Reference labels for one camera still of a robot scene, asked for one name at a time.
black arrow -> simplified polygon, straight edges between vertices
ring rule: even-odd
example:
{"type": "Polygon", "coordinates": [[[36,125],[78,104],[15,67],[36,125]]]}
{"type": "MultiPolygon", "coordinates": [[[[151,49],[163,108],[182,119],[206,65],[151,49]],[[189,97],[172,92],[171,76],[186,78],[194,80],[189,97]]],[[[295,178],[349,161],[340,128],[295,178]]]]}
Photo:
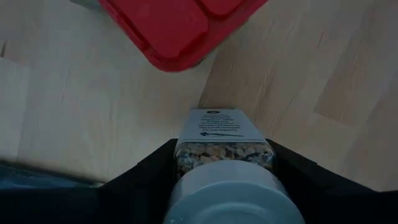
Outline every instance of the black arrow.
{"type": "Polygon", "coordinates": [[[200,135],[202,135],[202,136],[216,136],[216,137],[221,137],[221,136],[243,137],[243,136],[235,135],[235,134],[219,134],[219,133],[207,133],[207,132],[200,133],[200,135]]]}

black holder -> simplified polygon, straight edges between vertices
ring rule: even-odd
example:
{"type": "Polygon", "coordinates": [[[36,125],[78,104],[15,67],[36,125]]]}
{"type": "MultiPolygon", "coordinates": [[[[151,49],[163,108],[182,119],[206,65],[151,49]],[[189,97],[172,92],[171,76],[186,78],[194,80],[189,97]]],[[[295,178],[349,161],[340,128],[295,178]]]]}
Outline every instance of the black holder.
{"type": "MultiPolygon", "coordinates": [[[[312,223],[397,222],[398,192],[375,192],[268,140],[276,152],[275,175],[312,223]]],[[[161,224],[176,183],[171,139],[102,187],[0,190],[3,223],[161,224]]]]}

white label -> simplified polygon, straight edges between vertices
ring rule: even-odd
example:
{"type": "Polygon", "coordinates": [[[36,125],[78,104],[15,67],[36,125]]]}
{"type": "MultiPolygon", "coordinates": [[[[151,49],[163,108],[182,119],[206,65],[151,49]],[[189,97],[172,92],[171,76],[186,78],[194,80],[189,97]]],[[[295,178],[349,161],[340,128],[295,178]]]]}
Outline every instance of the white label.
{"type": "Polygon", "coordinates": [[[266,142],[249,118],[238,109],[190,111],[178,144],[183,142],[266,142]]]}

red plastic container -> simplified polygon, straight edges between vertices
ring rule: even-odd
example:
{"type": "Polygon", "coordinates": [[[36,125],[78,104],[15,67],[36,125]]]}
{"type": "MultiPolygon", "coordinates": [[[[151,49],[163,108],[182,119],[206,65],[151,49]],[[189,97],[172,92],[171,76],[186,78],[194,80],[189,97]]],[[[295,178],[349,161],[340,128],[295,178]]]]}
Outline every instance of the red plastic container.
{"type": "Polygon", "coordinates": [[[196,65],[267,0],[99,0],[155,67],[196,65]]]}

wooden floor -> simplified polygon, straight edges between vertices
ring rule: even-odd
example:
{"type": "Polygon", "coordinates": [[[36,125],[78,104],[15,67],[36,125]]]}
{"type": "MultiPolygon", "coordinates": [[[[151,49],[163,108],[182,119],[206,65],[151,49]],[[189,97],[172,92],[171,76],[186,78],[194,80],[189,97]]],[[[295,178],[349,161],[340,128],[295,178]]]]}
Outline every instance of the wooden floor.
{"type": "Polygon", "coordinates": [[[177,137],[189,108],[237,107],[327,169],[398,189],[397,12],[270,0],[198,67],[164,73],[105,14],[0,0],[0,159],[109,180],[177,137]]]}

